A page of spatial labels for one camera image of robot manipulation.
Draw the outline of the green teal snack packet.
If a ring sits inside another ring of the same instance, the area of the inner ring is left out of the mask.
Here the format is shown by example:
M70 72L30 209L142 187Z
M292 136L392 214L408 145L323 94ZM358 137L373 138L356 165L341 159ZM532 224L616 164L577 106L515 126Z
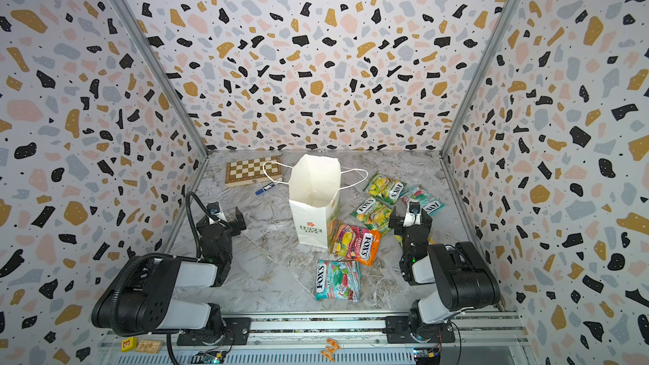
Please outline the green teal snack packet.
M430 194L423 186L412 186L404 190L400 198L404 204L409 202L417 202L421 205L423 211L429 216L433 216L439 210L444 208L444 204Z

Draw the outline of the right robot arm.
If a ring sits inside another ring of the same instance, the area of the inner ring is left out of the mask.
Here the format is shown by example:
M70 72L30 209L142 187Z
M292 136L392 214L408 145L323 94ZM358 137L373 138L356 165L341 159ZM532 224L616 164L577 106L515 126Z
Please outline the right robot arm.
M404 216L390 217L390 228L402 238L403 280L411 286L434 286L431 294L412 304L408 315L385 319L390 344L454 341L449 325L454 317L500 301L498 282L475 245L430 243L432 224L432 217L416 202L408 204Z

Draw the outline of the white paper bag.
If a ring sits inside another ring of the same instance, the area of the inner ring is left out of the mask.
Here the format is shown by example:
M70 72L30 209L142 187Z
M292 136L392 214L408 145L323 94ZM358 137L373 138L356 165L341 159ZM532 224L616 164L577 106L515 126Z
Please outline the white paper bag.
M368 172L360 168L345 170L338 159L317 155L303 155L294 166L264 162L265 176L269 175L269 167L290 171L284 184L288 187L288 203L299 243L330 248L341 208L341 192L366 181Z

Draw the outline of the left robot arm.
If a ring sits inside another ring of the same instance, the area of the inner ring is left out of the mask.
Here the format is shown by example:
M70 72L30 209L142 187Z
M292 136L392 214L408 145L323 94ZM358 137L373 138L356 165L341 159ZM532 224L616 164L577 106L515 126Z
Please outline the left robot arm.
M200 256L147 253L131 257L92 310L91 323L118 336L196 332L213 342L226 334L216 303L175 298L181 288L221 287L231 270L233 238L247 226L240 209L228 221L209 204L210 213L196 226Z

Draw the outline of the orange snack packet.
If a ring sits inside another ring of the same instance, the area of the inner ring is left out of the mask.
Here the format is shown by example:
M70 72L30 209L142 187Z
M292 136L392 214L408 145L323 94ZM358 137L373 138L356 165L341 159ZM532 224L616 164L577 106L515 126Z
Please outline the orange snack packet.
M330 251L346 260L358 261L361 265L372 266L381 242L379 231L342 222L336 223Z

